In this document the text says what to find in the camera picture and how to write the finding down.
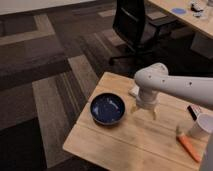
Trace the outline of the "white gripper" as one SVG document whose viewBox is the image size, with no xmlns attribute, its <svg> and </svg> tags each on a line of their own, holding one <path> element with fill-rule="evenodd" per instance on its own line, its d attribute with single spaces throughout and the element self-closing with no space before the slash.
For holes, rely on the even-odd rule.
<svg viewBox="0 0 213 171">
<path fill-rule="evenodd" d="M 156 112 L 154 108 L 157 105 L 157 92 L 148 89 L 139 89 L 138 95 L 136 97 L 136 104 L 146 110 L 151 110 L 153 120 L 157 119 Z M 138 110 L 138 106 L 134 105 L 131 108 L 131 114 Z"/>
</svg>

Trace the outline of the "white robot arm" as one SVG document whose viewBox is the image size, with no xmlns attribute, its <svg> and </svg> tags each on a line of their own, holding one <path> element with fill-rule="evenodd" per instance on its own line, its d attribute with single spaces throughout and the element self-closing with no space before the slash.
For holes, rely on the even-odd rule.
<svg viewBox="0 0 213 171">
<path fill-rule="evenodd" d="M 163 63 L 155 63 L 138 70 L 135 85 L 129 93 L 143 109 L 153 110 L 159 92 L 194 103 L 213 111 L 213 78 L 172 76 Z M 199 114 L 191 129 L 194 135 L 206 132 L 210 135 L 199 171 L 213 171 L 213 116 Z"/>
</svg>

